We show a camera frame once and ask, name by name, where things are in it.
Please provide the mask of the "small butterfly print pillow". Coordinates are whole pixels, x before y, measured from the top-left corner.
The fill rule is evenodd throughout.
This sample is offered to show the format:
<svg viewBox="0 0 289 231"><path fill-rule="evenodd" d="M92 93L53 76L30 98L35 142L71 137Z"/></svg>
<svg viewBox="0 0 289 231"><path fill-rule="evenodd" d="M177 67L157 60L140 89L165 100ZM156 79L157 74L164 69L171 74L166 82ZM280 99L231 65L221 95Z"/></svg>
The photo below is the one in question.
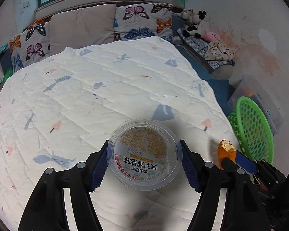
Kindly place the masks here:
<svg viewBox="0 0 289 231"><path fill-rule="evenodd" d="M12 69L20 69L50 56L50 22L33 25L9 42Z"/></svg>

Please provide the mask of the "beige sofa cushion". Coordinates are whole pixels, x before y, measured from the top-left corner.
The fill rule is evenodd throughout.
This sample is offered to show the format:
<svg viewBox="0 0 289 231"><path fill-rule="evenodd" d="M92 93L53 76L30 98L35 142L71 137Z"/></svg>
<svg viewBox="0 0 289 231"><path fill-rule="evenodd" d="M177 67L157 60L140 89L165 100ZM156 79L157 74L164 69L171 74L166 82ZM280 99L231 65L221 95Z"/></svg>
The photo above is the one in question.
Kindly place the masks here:
<svg viewBox="0 0 289 231"><path fill-rule="evenodd" d="M116 4L104 4L55 14L50 19L51 55L114 42Z"/></svg>

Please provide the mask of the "green plastic mesh basket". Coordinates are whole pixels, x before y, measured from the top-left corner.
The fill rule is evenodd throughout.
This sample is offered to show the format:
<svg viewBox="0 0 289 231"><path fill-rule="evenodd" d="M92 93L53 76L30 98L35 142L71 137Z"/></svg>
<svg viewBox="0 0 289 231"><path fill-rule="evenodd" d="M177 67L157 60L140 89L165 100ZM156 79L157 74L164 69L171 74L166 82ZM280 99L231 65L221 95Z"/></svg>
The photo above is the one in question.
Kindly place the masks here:
<svg viewBox="0 0 289 231"><path fill-rule="evenodd" d="M263 111L252 99L239 97L228 120L246 157L273 164L274 141L271 128Z"/></svg>

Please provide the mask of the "blue sofa cover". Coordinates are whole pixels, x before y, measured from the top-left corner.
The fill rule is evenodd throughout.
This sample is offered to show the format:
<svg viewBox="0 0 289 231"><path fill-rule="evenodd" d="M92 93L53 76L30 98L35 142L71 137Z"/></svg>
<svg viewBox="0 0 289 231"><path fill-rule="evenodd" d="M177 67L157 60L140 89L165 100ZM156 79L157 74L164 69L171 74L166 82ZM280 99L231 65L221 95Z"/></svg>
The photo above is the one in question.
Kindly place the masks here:
<svg viewBox="0 0 289 231"><path fill-rule="evenodd" d="M222 111L226 116L229 116L232 112L228 104L228 100L235 91L234 86L230 85L229 80L218 80L215 79L204 66L197 60L193 55L187 51L187 47L183 47L183 44L180 43L178 33L176 32L179 28L183 27L184 21L179 18L175 13L172 14L172 30L173 30L173 45L179 50L179 52L190 62L193 69L198 73L198 76L207 81L214 91L217 102L219 103Z"/></svg>

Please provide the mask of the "white quilted blanket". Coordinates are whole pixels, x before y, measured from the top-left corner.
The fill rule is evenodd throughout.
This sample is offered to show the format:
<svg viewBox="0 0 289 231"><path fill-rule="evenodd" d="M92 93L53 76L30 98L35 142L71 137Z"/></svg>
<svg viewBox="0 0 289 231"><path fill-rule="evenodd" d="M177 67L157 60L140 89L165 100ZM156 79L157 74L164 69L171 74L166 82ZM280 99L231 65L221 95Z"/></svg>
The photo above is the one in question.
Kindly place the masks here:
<svg viewBox="0 0 289 231"><path fill-rule="evenodd" d="M17 230L44 170L72 168L130 119L170 128L204 160L237 145L214 91L159 37L66 48L17 71L0 93L0 218Z"/></svg>

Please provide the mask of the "clear jelly cup with label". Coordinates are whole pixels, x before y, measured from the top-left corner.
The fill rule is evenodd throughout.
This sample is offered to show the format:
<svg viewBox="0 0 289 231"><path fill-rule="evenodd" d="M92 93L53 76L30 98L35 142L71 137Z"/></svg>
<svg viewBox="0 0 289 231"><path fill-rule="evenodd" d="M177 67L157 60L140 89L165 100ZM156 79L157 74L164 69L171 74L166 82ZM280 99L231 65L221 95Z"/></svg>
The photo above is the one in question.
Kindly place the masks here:
<svg viewBox="0 0 289 231"><path fill-rule="evenodd" d="M107 145L107 164L127 187L151 191L168 185L182 167L182 146L171 129L145 119L119 125Z"/></svg>

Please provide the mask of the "large butterfly print pillow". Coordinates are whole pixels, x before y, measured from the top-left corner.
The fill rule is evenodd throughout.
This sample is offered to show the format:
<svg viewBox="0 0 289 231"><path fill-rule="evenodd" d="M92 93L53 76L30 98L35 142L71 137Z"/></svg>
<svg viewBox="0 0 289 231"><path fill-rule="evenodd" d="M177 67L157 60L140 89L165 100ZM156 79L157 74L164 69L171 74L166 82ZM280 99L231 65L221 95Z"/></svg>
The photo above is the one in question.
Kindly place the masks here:
<svg viewBox="0 0 289 231"><path fill-rule="evenodd" d="M158 36L172 42L172 4L147 3L120 6L114 19L114 40Z"/></svg>

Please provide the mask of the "blue white patterned mat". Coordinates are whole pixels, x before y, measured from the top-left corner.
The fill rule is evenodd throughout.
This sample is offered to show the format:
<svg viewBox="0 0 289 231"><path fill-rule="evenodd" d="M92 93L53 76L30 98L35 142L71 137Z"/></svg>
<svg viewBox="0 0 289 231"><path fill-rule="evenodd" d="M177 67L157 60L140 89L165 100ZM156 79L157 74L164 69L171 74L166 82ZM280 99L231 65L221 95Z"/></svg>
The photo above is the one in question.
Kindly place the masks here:
<svg viewBox="0 0 289 231"><path fill-rule="evenodd" d="M209 73L213 73L218 68L224 65L235 66L235 61L223 61L223 60L205 60L205 53L208 50L208 43L202 39L196 39L194 37L184 37L183 28L179 28L176 31L185 46L195 57L198 59L207 69Z"/></svg>

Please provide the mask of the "pink plush toy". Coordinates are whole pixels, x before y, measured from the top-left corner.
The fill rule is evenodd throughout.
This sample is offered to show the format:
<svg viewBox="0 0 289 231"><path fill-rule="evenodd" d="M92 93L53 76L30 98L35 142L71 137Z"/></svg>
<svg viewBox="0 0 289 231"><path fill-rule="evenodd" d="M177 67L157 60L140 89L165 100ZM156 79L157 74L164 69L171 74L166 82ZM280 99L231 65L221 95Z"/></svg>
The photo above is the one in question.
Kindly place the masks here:
<svg viewBox="0 0 289 231"><path fill-rule="evenodd" d="M208 30L205 31L204 35L202 36L202 39L207 42L220 41L220 37L218 36L218 34Z"/></svg>

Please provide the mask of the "cream spotted cloth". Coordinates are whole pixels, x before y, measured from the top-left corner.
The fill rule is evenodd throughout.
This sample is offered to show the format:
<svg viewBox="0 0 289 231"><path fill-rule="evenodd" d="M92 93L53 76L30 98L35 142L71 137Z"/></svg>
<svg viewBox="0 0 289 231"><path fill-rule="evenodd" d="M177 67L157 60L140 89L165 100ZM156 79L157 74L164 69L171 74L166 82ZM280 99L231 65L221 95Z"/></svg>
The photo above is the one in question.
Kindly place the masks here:
<svg viewBox="0 0 289 231"><path fill-rule="evenodd" d="M208 44L204 59L209 61L231 61L235 55L235 49L229 48L222 41L214 41Z"/></svg>

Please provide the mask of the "clear plastic storage bin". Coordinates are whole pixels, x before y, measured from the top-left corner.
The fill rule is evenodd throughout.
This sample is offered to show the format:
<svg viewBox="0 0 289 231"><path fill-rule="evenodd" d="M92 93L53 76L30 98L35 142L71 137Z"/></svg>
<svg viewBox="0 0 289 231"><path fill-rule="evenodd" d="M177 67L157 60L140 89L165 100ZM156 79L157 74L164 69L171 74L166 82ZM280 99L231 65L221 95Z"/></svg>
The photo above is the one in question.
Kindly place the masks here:
<svg viewBox="0 0 289 231"><path fill-rule="evenodd" d="M274 103L261 83L251 74L244 74L238 87L228 100L228 105L233 110L239 97L248 97L253 100L265 114L272 134L278 134L283 123L280 109Z"/></svg>

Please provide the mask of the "orange gold foil wrapper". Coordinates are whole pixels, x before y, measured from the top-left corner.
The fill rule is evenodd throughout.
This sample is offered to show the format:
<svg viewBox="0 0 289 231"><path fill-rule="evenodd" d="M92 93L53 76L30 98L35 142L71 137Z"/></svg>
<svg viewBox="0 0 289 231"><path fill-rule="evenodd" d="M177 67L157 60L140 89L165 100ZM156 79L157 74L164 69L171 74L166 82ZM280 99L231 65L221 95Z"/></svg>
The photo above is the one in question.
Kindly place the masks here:
<svg viewBox="0 0 289 231"><path fill-rule="evenodd" d="M221 163L223 159L229 158L231 161L235 162L236 148L227 140L221 140L218 146L217 158L219 168L222 169Z"/></svg>

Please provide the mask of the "black white cow plush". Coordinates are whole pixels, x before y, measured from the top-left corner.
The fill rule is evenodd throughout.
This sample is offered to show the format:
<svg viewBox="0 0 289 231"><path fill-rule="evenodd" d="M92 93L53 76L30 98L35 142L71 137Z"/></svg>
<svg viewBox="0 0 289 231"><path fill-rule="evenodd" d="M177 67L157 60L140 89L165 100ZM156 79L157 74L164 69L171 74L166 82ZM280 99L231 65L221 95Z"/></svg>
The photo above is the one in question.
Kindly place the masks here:
<svg viewBox="0 0 289 231"><path fill-rule="evenodd" d="M209 16L205 10L196 12L194 9L184 9L177 13L178 17L185 21L182 35L200 39L208 28Z"/></svg>

